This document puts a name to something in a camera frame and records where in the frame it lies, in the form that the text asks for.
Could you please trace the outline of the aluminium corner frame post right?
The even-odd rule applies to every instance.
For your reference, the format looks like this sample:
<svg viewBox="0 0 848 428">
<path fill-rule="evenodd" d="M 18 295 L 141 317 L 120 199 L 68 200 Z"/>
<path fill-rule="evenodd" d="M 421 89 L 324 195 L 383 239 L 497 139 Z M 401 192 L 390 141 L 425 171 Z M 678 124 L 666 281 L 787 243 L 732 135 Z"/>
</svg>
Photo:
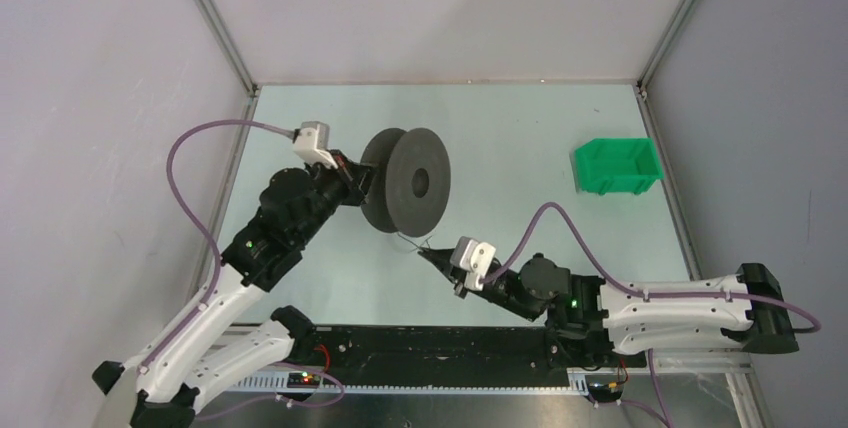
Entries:
<svg viewBox="0 0 848 428">
<path fill-rule="evenodd" d="M 666 24 L 662 34 L 652 49 L 648 60 L 642 69 L 636 86 L 639 92 L 646 92 L 660 69 L 662 63 L 671 53 L 679 37 L 682 35 L 687 23 L 695 13 L 701 0 L 679 0 L 674 8 L 671 18 Z"/>
</svg>

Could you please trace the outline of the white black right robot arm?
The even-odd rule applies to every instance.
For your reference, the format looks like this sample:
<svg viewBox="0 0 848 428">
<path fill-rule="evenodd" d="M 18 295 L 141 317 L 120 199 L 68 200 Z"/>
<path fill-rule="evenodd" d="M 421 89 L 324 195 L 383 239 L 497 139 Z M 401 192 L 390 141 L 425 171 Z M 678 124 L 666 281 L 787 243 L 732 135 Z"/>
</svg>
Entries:
<svg viewBox="0 0 848 428">
<path fill-rule="evenodd" d="M 739 350 L 789 354 L 799 344 L 779 282 L 760 263 L 696 282 L 629 283 L 616 289 L 600 276 L 576 275 L 537 253 L 477 289 L 470 260 L 454 249 L 421 248 L 463 298 L 477 296 L 522 319 L 543 319 L 550 353 L 573 366 L 606 366 L 650 350 Z"/>
</svg>

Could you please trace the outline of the aluminium corner frame post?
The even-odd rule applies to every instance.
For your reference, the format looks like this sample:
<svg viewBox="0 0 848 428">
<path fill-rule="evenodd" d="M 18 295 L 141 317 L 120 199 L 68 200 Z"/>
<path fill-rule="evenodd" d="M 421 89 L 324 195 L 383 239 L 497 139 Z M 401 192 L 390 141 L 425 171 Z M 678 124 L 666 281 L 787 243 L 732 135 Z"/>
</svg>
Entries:
<svg viewBox="0 0 848 428">
<path fill-rule="evenodd" d="M 215 0 L 194 2 L 243 91 L 249 98 L 253 98 L 258 91 L 258 85 L 250 74 Z"/>
<path fill-rule="evenodd" d="M 682 35 L 687 23 L 695 13 L 701 0 L 679 0 L 674 8 L 671 18 L 666 24 L 662 34 L 652 49 L 648 60 L 642 69 L 636 86 L 639 92 L 646 92 L 660 69 L 662 63 L 671 53 L 679 37 Z"/>
</svg>

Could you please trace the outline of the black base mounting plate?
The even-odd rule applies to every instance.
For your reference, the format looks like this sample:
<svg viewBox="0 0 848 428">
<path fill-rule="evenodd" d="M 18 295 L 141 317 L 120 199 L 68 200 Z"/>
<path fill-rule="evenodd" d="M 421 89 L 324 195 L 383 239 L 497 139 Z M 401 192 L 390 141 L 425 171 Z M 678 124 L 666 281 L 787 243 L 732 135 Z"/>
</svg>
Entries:
<svg viewBox="0 0 848 428">
<path fill-rule="evenodd" d="M 285 362 L 327 368 L 339 381 L 482 382 L 551 386 L 567 371 L 644 368 L 598 337 L 568 340 L 542 327 L 320 325 L 296 340 Z"/>
</svg>

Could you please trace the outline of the aluminium corner frame post left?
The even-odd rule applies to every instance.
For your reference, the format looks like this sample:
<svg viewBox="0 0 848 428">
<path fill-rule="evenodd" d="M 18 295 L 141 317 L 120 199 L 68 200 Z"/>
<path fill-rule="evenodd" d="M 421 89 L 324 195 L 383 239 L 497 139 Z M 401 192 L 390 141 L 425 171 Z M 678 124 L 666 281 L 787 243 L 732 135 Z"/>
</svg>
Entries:
<svg viewBox="0 0 848 428">
<path fill-rule="evenodd" d="M 249 98 L 253 98 L 258 91 L 258 85 L 250 74 L 215 0 L 194 2 L 243 91 Z"/>
</svg>

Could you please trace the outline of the green plastic bin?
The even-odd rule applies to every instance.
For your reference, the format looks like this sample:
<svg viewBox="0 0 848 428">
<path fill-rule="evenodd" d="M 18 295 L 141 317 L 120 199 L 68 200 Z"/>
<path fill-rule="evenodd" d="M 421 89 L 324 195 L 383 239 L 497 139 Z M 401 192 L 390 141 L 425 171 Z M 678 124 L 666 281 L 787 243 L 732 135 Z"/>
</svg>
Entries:
<svg viewBox="0 0 848 428">
<path fill-rule="evenodd" d="M 596 138 L 574 152 L 578 188 L 587 193 L 641 195 L 665 178 L 650 138 Z"/>
</svg>

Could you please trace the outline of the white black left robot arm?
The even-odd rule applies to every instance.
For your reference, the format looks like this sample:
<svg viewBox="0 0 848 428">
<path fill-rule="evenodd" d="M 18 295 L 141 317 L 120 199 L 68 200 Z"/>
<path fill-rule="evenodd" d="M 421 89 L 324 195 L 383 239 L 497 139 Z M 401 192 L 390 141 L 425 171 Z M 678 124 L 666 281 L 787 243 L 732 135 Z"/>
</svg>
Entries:
<svg viewBox="0 0 848 428">
<path fill-rule="evenodd" d="M 213 344 L 302 259 L 307 244 L 341 206 L 360 206 L 378 168 L 338 150 L 326 160 L 275 173 L 253 218 L 217 257 L 215 271 L 152 346 L 92 375 L 105 400 L 97 427 L 188 427 L 218 395 L 266 365 L 304 364 L 316 351 L 312 323 L 276 310 L 253 332 Z"/>
</svg>

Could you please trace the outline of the dark grey cable spool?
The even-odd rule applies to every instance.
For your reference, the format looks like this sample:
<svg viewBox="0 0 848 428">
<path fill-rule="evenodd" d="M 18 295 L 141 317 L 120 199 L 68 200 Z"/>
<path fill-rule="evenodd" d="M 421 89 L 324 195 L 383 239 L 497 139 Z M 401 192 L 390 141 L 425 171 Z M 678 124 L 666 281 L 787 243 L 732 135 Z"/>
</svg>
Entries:
<svg viewBox="0 0 848 428">
<path fill-rule="evenodd" d="M 422 237 L 442 219 L 451 165 L 441 138 L 428 128 L 387 128 L 367 144 L 360 162 L 376 174 L 361 211 L 383 233 Z"/>
</svg>

